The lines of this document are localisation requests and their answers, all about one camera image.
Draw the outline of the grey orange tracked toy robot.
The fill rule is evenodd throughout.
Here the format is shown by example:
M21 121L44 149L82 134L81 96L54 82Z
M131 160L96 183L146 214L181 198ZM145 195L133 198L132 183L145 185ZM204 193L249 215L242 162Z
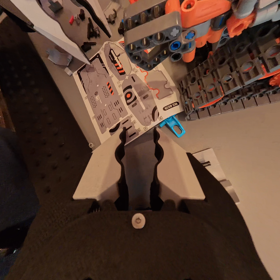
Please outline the grey orange tracked toy robot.
M190 69L179 83L186 118L279 102L279 1L129 1L124 48L151 71L167 57Z

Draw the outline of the robot sticker sheet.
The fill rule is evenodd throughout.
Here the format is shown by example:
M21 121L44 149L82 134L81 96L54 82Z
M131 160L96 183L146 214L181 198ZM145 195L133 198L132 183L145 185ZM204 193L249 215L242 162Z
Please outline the robot sticker sheet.
M106 41L73 77L100 143L126 128L126 143L183 111L180 93L162 64L145 71L131 63L124 39Z

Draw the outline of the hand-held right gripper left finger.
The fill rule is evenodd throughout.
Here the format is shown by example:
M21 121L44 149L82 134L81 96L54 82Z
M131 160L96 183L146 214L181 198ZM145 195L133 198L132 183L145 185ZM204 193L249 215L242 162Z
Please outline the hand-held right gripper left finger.
M73 194L73 200L127 199L127 183L122 159L125 155L126 128L96 148Z

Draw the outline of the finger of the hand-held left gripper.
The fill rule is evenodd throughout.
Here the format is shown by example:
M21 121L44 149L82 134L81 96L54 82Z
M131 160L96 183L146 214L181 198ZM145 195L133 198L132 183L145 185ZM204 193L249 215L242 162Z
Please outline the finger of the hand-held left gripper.
M77 3L82 5L89 12L98 27L108 38L111 38L112 32L98 0L77 0Z
M59 22L51 18L35 0L11 0L19 11L33 24L33 29L67 51L78 60L90 65L81 48L63 31Z

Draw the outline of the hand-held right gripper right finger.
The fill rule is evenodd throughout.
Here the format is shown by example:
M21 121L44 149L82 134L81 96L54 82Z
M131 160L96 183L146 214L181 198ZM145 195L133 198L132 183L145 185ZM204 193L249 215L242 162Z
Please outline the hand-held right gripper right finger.
M161 129L154 128L153 137L157 163L151 183L151 201L204 200L205 194L187 152Z

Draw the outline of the grey curved panel piece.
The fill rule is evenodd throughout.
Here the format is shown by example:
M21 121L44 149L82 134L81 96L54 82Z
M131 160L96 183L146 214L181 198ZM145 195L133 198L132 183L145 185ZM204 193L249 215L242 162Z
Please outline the grey curved panel piece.
M55 65L60 65L60 66L68 66L71 61L73 56L69 53L64 53L60 52L57 49L47 49L46 53L48 55L48 59L53 62Z

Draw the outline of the grey bent liftarm piece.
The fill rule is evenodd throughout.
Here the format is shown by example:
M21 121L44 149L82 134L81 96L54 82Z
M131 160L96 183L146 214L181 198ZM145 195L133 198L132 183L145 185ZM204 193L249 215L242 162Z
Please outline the grey bent liftarm piece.
M113 13L109 14L107 17L107 22L109 24L115 24L115 19L117 18L117 11L116 9L113 9Z

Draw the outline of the black long connector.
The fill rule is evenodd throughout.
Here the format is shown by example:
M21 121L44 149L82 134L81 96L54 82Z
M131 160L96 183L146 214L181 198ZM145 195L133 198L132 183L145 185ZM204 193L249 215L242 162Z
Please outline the black long connector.
M88 18L88 25L87 25L87 39L90 40L92 37L97 37L97 33L94 29L93 23L91 18Z

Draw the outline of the blue plastic brick tool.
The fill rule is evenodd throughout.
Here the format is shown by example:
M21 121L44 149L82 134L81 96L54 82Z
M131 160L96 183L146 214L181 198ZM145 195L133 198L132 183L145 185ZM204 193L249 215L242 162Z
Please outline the blue plastic brick tool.
M170 116L163 120L160 124L159 127L162 128L163 126L168 126L169 129L178 137L182 137L186 132L179 122L179 120L176 118L176 115Z

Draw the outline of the grey plastic panel assembly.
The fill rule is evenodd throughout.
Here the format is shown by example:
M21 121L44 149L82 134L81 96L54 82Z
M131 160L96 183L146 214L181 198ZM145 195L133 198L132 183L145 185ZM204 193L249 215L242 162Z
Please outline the grey plastic panel assembly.
M239 204L240 200L233 188L233 185L226 179L225 173L215 155L212 148L193 153L193 156L222 184L229 193L235 204Z

